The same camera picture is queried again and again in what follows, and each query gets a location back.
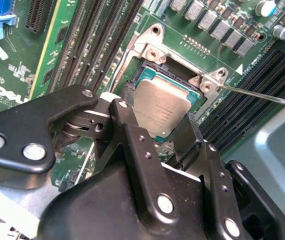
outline cable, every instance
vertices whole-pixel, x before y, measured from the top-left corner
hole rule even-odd
[[[92,143],[91,146],[90,146],[90,148],[89,148],[89,151],[88,151],[88,153],[87,153],[87,156],[86,156],[86,158],[85,158],[85,160],[84,160],[84,162],[83,162],[83,164],[82,164],[82,166],[81,166],[80,172],[78,173],[77,179],[76,179],[76,181],[74,182],[74,185],[78,184],[79,180],[81,179],[82,173],[83,173],[83,171],[84,171],[84,169],[85,169],[85,166],[87,165],[87,162],[88,162],[89,157],[91,156],[91,154],[92,154],[92,152],[93,152],[94,146],[95,146],[95,144]]]

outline gray metal panel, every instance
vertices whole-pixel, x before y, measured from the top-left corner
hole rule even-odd
[[[244,164],[285,214],[285,107],[225,162]]]

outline motherboard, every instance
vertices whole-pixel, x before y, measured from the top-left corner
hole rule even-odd
[[[133,106],[161,161],[189,113],[226,157],[285,98],[285,0],[0,0],[0,111],[74,84]],[[56,153],[61,192],[95,169],[93,142]]]

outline capacitor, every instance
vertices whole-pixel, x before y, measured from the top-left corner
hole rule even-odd
[[[285,27],[282,25],[276,25],[273,28],[272,35],[278,39],[285,40]]]
[[[262,17],[271,16],[276,10],[276,3],[274,0],[262,0],[256,5],[256,14]]]

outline white triangle marking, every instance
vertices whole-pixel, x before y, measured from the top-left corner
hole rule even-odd
[[[239,65],[236,72],[239,73],[240,75],[243,75],[243,65],[242,64]]]

